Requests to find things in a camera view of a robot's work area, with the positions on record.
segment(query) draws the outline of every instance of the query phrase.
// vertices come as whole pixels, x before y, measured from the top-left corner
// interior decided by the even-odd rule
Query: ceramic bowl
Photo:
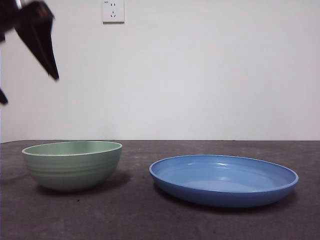
[[[22,155],[39,185],[74,192],[105,181],[115,171],[121,151],[116,142],[69,141],[27,147]]]

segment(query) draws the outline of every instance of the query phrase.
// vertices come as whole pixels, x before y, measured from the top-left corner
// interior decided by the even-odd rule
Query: blue dish
[[[169,157],[154,162],[149,171],[170,195],[224,208],[277,202],[294,190],[299,179],[294,171],[275,163],[224,155]]]

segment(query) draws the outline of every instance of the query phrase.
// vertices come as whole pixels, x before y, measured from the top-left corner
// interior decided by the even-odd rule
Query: electrical outlet
[[[102,4],[103,23],[125,22],[125,0],[103,0]]]

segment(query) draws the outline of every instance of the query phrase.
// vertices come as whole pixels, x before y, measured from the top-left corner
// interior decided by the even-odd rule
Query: shallow dish
[[[277,202],[293,191],[299,179],[275,163],[224,155],[169,157],[154,162],[149,171],[162,190],[177,198],[225,208]]]
[[[27,147],[22,155],[41,186],[71,192],[105,181],[116,169],[121,151],[117,142],[68,141]]]

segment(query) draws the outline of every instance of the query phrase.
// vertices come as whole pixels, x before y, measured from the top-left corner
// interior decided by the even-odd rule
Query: table surface
[[[122,155],[107,181],[78,193],[40,187],[21,150],[60,141],[1,143],[2,240],[318,240],[320,141],[119,140]],[[286,198],[255,208],[216,208],[176,199],[155,186],[151,163],[219,154],[284,165],[299,175]]]

